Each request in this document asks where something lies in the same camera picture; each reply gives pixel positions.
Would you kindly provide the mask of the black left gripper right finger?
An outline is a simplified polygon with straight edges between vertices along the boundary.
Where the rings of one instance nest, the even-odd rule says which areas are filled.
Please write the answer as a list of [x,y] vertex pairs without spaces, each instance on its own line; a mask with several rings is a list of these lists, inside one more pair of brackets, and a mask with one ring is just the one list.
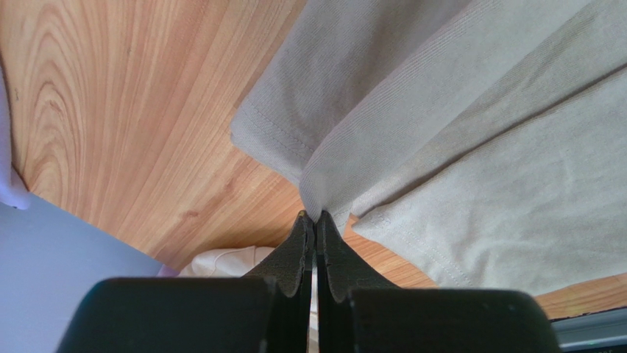
[[409,289],[315,225],[321,352],[558,352],[547,316],[512,290]]

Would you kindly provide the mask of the beige t-shirt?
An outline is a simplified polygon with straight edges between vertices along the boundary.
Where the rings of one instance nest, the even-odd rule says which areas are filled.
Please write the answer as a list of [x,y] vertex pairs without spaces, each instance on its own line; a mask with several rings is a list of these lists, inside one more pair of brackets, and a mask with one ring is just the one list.
[[309,1],[230,129],[442,287],[626,271],[624,1]]

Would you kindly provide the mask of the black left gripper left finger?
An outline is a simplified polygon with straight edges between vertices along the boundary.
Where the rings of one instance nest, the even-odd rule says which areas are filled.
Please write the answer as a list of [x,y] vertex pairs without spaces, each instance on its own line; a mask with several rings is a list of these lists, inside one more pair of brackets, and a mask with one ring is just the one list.
[[98,282],[59,352],[306,352],[313,223],[242,277],[131,277]]

